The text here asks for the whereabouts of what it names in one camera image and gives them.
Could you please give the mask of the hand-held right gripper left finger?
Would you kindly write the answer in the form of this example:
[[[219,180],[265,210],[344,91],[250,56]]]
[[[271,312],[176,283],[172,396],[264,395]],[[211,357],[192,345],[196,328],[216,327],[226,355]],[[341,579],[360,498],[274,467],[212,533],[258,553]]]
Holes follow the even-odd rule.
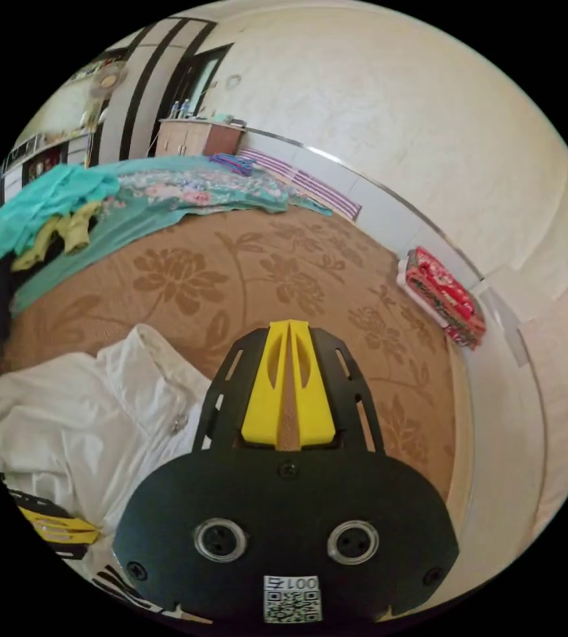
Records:
[[[289,321],[280,320],[269,325],[241,428],[242,438],[248,445],[277,444],[288,335]]]

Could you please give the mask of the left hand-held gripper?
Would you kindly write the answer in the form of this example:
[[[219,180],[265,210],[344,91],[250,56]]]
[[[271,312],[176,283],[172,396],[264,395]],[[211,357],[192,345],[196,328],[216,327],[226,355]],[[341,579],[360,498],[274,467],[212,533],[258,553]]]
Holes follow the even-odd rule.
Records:
[[[63,559],[80,560],[100,536],[97,527],[46,498],[14,489],[9,493],[37,535]]]

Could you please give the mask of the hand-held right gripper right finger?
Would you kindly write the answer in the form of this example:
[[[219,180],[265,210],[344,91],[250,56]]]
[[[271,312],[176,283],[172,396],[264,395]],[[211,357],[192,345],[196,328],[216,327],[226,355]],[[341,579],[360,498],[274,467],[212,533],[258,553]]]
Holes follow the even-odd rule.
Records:
[[[300,446],[329,445],[336,429],[309,324],[291,320],[289,329]]]

